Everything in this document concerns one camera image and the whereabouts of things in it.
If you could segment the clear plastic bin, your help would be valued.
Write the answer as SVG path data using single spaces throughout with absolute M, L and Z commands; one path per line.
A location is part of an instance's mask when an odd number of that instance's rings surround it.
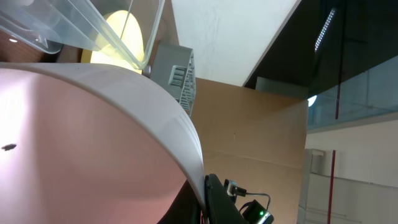
M 164 0 L 1 0 L 1 30 L 47 54 L 63 45 L 117 55 L 134 68 L 148 64 Z M 108 25 L 105 15 L 125 10 L 138 21 L 144 58 L 138 60 Z

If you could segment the grey dishwasher rack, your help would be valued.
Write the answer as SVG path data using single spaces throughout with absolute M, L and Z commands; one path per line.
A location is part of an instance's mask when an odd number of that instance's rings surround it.
M 193 49 L 159 42 L 150 79 L 165 89 L 192 115 L 196 95 Z

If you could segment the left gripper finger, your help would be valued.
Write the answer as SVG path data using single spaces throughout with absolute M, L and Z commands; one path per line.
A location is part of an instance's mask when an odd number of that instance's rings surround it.
M 210 224 L 248 224 L 215 174 L 205 177 L 205 202 Z

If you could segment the pink bowl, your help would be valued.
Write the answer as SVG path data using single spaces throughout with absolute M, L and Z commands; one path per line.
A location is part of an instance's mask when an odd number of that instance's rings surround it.
M 149 78 L 103 64 L 1 64 L 2 223 L 157 223 L 184 184 L 205 210 L 198 134 Z

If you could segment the yellow plate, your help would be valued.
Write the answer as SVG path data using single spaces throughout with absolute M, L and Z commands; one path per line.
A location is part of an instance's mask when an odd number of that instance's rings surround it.
M 144 58 L 144 42 L 142 38 L 141 28 L 136 18 L 128 11 L 119 10 L 104 16 L 108 25 L 113 29 L 116 35 L 121 39 L 122 43 L 128 48 L 138 60 Z M 81 55 L 81 63 L 102 63 L 114 65 L 128 70 L 132 70 L 138 74 L 142 70 L 134 68 L 128 61 L 120 56 L 109 56 L 103 51 L 83 50 Z

